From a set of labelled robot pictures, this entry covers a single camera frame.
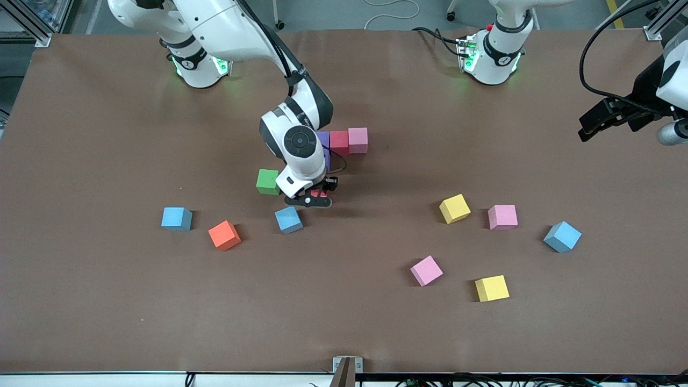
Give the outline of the brown table cover sheet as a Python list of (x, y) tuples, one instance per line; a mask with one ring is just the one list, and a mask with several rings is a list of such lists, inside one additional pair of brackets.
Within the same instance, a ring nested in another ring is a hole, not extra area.
[[(260, 117), (286, 94), (270, 61), (196, 90), (153, 35), (59, 35), (34, 52), (0, 140), (0, 372), (679, 373), (688, 368), (688, 144), (661, 123), (588, 142), (588, 31), (537, 31), (486, 87), (418, 32), (283, 39), (367, 127), (329, 209), (278, 228), (280, 169)], [(462, 194), (471, 214), (447, 225)], [(489, 230), (514, 205), (519, 226)], [(165, 207), (190, 231), (161, 227)], [(224, 220), (226, 252), (208, 230)], [(570, 252), (543, 242), (567, 222)], [(420, 286), (431, 255), (443, 275)], [(509, 298), (479, 302), (504, 275)]]

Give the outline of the blue foam cube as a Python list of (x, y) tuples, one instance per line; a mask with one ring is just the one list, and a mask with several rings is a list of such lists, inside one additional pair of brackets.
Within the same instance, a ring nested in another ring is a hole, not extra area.
[(290, 234), (302, 230), (303, 223), (299, 213), (294, 206), (287, 206), (275, 212), (278, 228), (283, 234)]
[(582, 233), (567, 222), (560, 222), (548, 231), (543, 242), (558, 253), (573, 250)]
[(190, 231), (192, 212), (184, 207), (165, 207), (161, 227), (168, 231)]

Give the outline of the aluminium frame profile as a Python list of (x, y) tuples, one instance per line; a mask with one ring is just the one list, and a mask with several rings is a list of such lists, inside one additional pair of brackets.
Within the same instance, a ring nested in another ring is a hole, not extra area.
[(672, 25), (679, 25), (679, 30), (688, 26), (688, 0), (668, 0), (664, 5), (661, 1), (649, 13), (649, 24), (643, 27), (648, 41), (661, 41), (662, 32)]
[(0, 0), (0, 44), (45, 47), (53, 29), (24, 0)]

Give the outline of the pink foam cube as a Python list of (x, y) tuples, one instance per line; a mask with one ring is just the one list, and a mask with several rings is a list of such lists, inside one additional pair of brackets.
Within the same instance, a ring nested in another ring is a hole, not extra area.
[(488, 210), (489, 230), (507, 231), (519, 226), (514, 205), (494, 205)]
[(427, 286), (444, 274), (431, 255), (413, 265), (410, 271), (420, 286)]
[(347, 130), (349, 154), (366, 154), (369, 148), (368, 128), (350, 127)]

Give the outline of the orange foam cube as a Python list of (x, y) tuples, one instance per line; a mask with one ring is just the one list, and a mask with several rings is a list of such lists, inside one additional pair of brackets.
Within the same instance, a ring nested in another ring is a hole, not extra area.
[(208, 230), (208, 233), (214, 247), (220, 252), (226, 252), (241, 242), (238, 231), (228, 220), (214, 226)]

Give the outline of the yellow foam cube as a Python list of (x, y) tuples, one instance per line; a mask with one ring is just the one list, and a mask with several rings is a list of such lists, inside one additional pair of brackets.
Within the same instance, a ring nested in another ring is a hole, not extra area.
[(481, 278), (475, 281), (479, 302), (509, 298), (510, 293), (504, 275)]
[(439, 209), (447, 225), (462, 220), (471, 214), (471, 209), (462, 194), (443, 200)]

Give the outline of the green foam cube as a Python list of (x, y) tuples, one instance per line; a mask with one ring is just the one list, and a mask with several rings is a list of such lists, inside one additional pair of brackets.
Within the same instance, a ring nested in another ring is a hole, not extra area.
[(256, 178), (256, 189), (263, 195), (279, 196), (281, 191), (277, 184), (280, 172), (272, 169), (260, 169)]

